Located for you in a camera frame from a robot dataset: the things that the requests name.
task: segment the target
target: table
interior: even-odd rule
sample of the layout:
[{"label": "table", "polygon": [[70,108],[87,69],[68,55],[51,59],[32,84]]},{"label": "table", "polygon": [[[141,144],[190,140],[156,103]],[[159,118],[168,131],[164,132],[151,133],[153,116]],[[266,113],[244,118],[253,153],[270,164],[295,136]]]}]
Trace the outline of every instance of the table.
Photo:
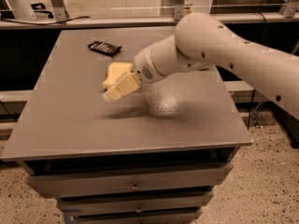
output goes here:
[{"label": "table", "polygon": [[[115,103],[101,83],[174,27],[62,31],[1,159],[77,223],[189,222],[251,138],[217,69],[174,74]],[[94,40],[122,45],[109,58]]]}]

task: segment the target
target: gray tabletop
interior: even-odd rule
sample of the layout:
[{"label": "gray tabletop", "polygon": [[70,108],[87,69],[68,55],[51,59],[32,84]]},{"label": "gray tabletop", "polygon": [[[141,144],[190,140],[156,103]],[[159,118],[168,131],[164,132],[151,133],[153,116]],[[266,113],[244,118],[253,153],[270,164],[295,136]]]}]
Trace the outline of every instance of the gray tabletop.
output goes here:
[{"label": "gray tabletop", "polygon": [[[131,62],[173,27],[62,31],[1,159],[241,147],[251,139],[216,70],[175,74],[115,103],[103,98],[112,62]],[[122,45],[113,59],[94,40]]]}]

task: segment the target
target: floor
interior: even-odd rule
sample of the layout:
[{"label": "floor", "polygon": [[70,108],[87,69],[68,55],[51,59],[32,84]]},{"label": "floor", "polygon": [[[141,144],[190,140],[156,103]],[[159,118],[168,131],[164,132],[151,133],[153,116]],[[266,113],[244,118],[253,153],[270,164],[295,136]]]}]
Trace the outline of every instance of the floor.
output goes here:
[{"label": "floor", "polygon": [[[49,5],[50,0],[31,1]],[[64,2],[71,16],[115,17],[155,15],[161,0]],[[248,113],[240,115],[247,122]],[[239,150],[233,171],[214,188],[214,198],[192,224],[299,223],[299,149],[291,148],[291,138],[271,109],[264,110],[259,121],[262,128],[249,127],[253,145]],[[0,123],[0,152],[13,127],[12,122]],[[1,223],[63,224],[56,202],[30,189],[25,184],[27,176],[16,164],[0,164]]]}]

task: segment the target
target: drawer handle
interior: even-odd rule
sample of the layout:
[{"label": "drawer handle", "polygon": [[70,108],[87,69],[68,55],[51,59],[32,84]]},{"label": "drawer handle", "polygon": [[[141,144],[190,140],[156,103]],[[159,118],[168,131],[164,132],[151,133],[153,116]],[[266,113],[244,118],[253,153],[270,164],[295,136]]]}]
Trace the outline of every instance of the drawer handle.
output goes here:
[{"label": "drawer handle", "polygon": [[138,206],[138,208],[135,210],[136,213],[142,213],[143,210]]},{"label": "drawer handle", "polygon": [[139,191],[140,187],[137,185],[136,182],[134,182],[134,185],[131,187],[131,191]]}]

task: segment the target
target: drawer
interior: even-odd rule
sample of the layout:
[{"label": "drawer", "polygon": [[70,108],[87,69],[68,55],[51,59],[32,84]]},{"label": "drawer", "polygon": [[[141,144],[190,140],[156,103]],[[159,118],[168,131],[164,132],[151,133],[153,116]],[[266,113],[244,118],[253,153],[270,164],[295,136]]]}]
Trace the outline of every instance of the drawer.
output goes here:
[{"label": "drawer", "polygon": [[78,224],[162,224],[170,222],[186,222],[199,218],[199,208],[165,210],[142,214],[103,215],[96,217],[76,218]]},{"label": "drawer", "polygon": [[213,197],[212,191],[175,189],[148,191],[59,201],[58,207],[70,217],[115,213],[142,213],[151,210],[201,207]]},{"label": "drawer", "polygon": [[232,168],[231,163],[189,164],[69,175],[30,176],[27,183],[45,198],[93,196],[215,186],[224,180]]}]

